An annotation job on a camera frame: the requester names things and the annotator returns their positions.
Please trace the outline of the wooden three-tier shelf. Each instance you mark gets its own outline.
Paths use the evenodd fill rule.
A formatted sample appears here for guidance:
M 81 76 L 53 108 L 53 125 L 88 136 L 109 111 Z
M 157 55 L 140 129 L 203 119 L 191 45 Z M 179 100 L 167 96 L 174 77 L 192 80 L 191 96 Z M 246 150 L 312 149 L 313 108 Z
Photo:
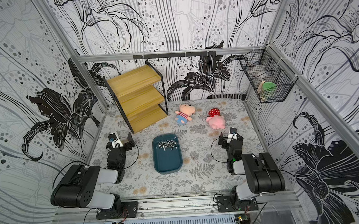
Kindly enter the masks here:
M 135 134 L 168 115 L 163 75 L 149 62 L 105 81 L 131 133 Z

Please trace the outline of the peach pig plush blue trousers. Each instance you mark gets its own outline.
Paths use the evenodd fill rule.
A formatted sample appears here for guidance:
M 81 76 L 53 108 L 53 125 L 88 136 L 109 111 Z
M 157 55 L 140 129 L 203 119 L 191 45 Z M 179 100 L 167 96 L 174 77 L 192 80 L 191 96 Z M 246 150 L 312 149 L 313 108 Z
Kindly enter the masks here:
M 185 125 L 192 120 L 192 115 L 195 113 L 196 108 L 190 104 L 182 104 L 179 106 L 179 110 L 175 111 L 176 122 L 179 125 Z

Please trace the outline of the pink pig plush red dress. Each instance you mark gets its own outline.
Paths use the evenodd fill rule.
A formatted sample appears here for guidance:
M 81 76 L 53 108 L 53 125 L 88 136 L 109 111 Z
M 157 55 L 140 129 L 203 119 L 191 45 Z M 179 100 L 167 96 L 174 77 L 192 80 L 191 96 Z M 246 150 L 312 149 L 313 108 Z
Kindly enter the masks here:
M 212 108 L 209 111 L 206 122 L 210 128 L 215 130 L 224 130 L 226 128 L 225 118 L 220 114 L 220 110 L 218 108 Z

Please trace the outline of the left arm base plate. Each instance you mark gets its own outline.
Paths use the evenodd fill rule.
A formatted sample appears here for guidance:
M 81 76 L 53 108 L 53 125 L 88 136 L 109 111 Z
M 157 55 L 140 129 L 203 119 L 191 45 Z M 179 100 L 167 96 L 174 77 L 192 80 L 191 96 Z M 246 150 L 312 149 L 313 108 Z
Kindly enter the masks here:
M 96 214 L 97 220 L 105 219 L 133 219 L 137 216 L 138 202 L 129 201 L 114 205 L 111 209 L 98 209 Z

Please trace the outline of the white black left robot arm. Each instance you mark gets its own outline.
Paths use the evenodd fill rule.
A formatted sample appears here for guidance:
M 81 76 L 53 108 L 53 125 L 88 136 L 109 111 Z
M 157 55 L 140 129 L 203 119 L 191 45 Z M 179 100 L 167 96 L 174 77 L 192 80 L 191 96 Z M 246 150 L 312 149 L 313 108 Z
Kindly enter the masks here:
M 136 146 L 132 134 L 118 137 L 108 135 L 107 167 L 86 164 L 71 164 L 59 183 L 54 183 L 51 204 L 63 208 L 93 208 L 109 210 L 120 207 L 120 197 L 116 194 L 96 190 L 97 184 L 120 184 L 124 178 L 127 151 Z

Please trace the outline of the aluminium front rail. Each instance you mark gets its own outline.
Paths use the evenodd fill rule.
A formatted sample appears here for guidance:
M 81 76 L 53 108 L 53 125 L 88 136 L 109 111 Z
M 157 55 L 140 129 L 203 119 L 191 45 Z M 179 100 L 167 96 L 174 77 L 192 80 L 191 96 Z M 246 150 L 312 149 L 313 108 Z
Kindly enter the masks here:
M 137 198 L 138 209 L 136 219 L 191 217 L 196 215 L 218 214 L 216 203 L 217 195 L 185 195 L 172 198 Z M 256 198 L 258 207 L 266 211 L 288 211 L 302 210 L 303 207 L 298 201 L 294 191 L 282 191 L 279 193 L 263 194 Z M 83 219 L 87 221 L 96 220 L 96 210 L 86 208 L 60 208 L 53 220 L 54 224 L 78 223 Z

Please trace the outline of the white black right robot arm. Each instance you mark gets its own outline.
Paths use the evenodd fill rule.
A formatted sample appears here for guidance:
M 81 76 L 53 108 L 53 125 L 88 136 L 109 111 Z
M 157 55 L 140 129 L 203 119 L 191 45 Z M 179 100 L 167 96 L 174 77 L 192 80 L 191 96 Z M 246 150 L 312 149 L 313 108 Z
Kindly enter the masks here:
M 243 153 L 243 137 L 237 133 L 236 128 L 231 128 L 227 137 L 220 134 L 218 145 L 226 150 L 226 164 L 228 172 L 233 175 L 244 175 L 246 182 L 234 186 L 231 191 L 231 200 L 249 201 L 266 193 L 284 191 L 285 179 L 269 153 L 263 152 L 257 155 Z

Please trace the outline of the teal plastic storage tray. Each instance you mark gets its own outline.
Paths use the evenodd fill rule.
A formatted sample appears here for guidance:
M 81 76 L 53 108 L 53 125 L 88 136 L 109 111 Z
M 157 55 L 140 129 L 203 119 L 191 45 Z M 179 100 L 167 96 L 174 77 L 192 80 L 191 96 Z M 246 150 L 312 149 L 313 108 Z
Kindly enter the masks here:
M 160 140 L 175 140 L 178 143 L 177 149 L 164 151 L 157 148 L 157 143 Z M 179 139 L 176 134 L 168 133 L 155 137 L 152 142 L 152 147 L 154 168 L 159 174 L 166 175 L 175 173 L 181 169 L 183 165 L 183 158 Z

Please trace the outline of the floral table mat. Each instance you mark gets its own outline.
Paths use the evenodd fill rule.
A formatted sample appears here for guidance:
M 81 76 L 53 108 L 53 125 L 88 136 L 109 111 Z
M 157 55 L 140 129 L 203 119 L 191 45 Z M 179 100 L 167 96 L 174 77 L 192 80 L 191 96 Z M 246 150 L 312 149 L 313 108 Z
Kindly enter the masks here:
M 205 99 L 191 101 L 196 108 L 192 121 L 184 126 L 176 124 L 175 111 L 178 102 L 170 102 L 166 118 L 133 135 L 136 147 L 127 152 L 126 171 L 119 184 L 99 184 L 96 189 L 105 193 L 116 193 L 122 198 L 165 196 L 184 193 L 210 193 L 230 190 L 245 182 L 244 175 L 231 175 L 226 168 L 227 154 L 217 138 L 219 130 L 208 126 L 206 118 L 212 108 L 218 108 L 225 118 L 228 134 L 235 127 L 244 138 L 243 152 L 258 154 L 263 151 L 260 139 L 246 110 L 239 99 Z M 159 135 L 173 133 L 178 136 L 182 167 L 178 172 L 160 174 L 154 168 L 153 139 Z

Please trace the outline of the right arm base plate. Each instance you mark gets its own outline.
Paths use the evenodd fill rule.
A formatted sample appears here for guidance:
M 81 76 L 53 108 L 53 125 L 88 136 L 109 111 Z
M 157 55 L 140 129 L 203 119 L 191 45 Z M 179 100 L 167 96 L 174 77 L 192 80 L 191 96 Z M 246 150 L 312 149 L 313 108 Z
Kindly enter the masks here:
M 216 196 L 214 200 L 220 213 L 256 211 L 259 209 L 255 199 L 241 201 L 239 199 L 233 200 L 231 196 Z

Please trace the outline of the pile of steel wing nuts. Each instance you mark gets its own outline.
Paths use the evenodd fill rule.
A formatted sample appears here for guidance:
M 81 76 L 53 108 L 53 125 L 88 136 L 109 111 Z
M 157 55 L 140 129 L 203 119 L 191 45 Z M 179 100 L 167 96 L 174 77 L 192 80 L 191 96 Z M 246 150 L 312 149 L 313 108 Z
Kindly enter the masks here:
M 177 149 L 178 143 L 175 140 L 160 140 L 157 143 L 157 148 L 162 150 L 173 150 Z

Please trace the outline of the green round lid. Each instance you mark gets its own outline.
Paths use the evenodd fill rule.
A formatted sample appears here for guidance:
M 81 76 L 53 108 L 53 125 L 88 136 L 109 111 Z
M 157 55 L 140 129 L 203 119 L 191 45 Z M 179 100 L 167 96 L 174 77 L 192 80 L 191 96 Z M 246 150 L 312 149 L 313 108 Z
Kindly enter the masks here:
M 277 84 L 273 82 L 264 82 L 262 85 L 262 89 L 264 92 L 272 93 L 277 89 Z

